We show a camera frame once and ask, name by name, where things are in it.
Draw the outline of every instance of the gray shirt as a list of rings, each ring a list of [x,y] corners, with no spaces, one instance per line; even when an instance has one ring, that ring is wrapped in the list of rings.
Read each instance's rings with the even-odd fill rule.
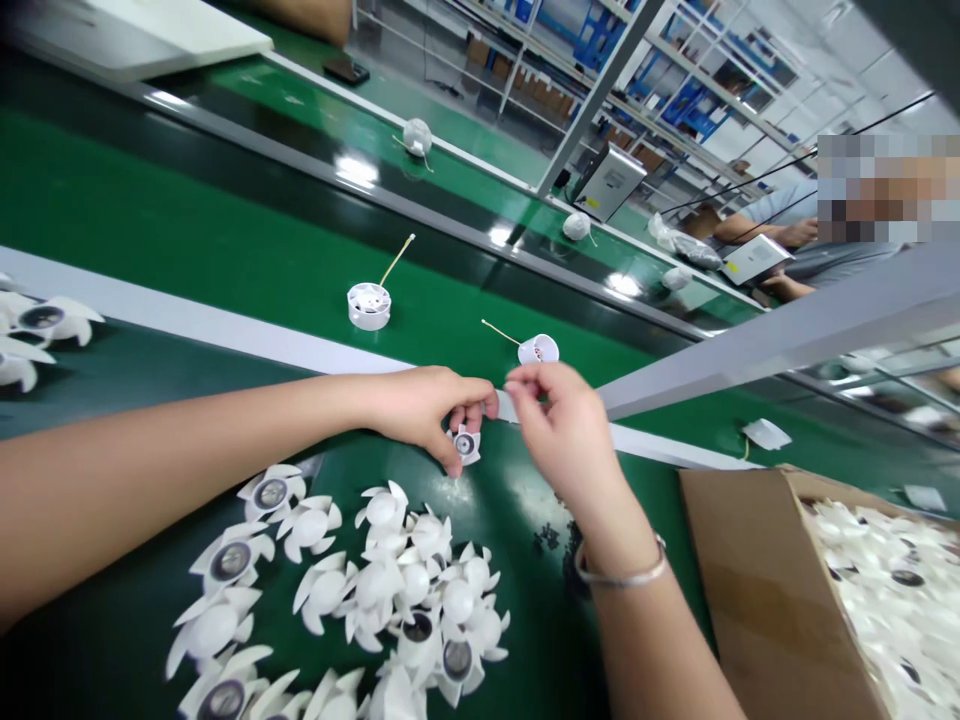
[[[804,180],[775,190],[745,207],[740,214],[754,223],[770,225],[794,225],[805,218],[817,217],[817,181]],[[787,266],[787,275],[804,285],[825,287],[896,255],[901,245],[898,242],[815,241],[790,250],[796,260]],[[729,245],[725,247],[729,248],[727,252],[734,249]]]

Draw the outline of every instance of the white device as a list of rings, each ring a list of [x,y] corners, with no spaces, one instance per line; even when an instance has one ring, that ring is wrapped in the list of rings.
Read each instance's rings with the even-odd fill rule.
[[[734,285],[743,285],[781,263],[792,262],[793,255],[763,233],[723,258],[720,272]]]
[[[643,163],[607,143],[577,183],[573,204],[606,222],[646,176]]]

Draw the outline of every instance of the forearm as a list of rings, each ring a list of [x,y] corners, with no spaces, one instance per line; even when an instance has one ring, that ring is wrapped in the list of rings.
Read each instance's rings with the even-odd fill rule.
[[[625,481],[622,487],[602,513],[580,525],[594,572],[629,576],[659,556],[640,504]],[[593,599],[615,718],[742,720],[669,568],[643,587],[595,587]]]
[[[784,303],[790,302],[791,300],[798,300],[817,291],[815,287],[804,285],[802,282],[786,276],[778,283],[764,286],[764,289],[768,290],[777,300]]]
[[[728,245],[743,245],[763,233],[775,237],[783,229],[782,225],[757,225],[750,218],[734,213],[717,225],[713,236]]]
[[[0,443],[0,630],[268,465],[363,423],[359,376],[135,410]]]

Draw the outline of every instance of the human hand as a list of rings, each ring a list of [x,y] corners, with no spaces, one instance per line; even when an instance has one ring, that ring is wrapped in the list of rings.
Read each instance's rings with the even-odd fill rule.
[[[770,237],[785,248],[799,248],[816,240],[817,232],[817,219],[805,218],[770,233]]]
[[[443,465],[450,477],[459,477],[463,462],[441,422],[447,413],[456,433],[465,421],[467,432],[480,430],[483,407],[496,419],[499,401],[493,383],[464,378],[450,368],[421,367],[384,375],[364,376],[369,408],[364,426],[391,440],[422,447]]]
[[[576,370],[563,363],[521,365],[507,375],[504,389],[533,461],[575,516],[626,487],[603,401]]]

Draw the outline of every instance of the finger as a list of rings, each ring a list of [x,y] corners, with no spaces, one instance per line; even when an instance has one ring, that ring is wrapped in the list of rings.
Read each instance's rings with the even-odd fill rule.
[[[463,471],[463,462],[460,459],[460,453],[453,445],[453,440],[447,437],[439,427],[436,431],[430,433],[430,437],[421,446],[430,453],[434,459],[443,465],[444,471],[452,478],[460,477]]]
[[[574,391],[589,387],[576,370],[560,362],[521,365],[510,371],[507,380],[536,383],[554,402]]]
[[[480,406],[480,403],[473,403],[472,405],[467,405],[466,417],[467,417],[467,432],[469,433],[480,432],[480,425],[483,422],[483,408]]]
[[[450,432],[456,434],[460,430],[460,425],[463,424],[463,418],[466,417],[466,411],[463,409],[463,405],[457,405],[453,412],[450,413]]]
[[[500,400],[493,383],[483,378],[457,378],[457,397],[460,405],[472,405],[482,402],[487,406],[487,416],[491,420],[497,418]]]
[[[550,434],[550,422],[543,414],[543,408],[537,399],[515,380],[508,381],[503,389],[513,400],[513,409],[517,413],[527,445],[535,446],[544,442]]]

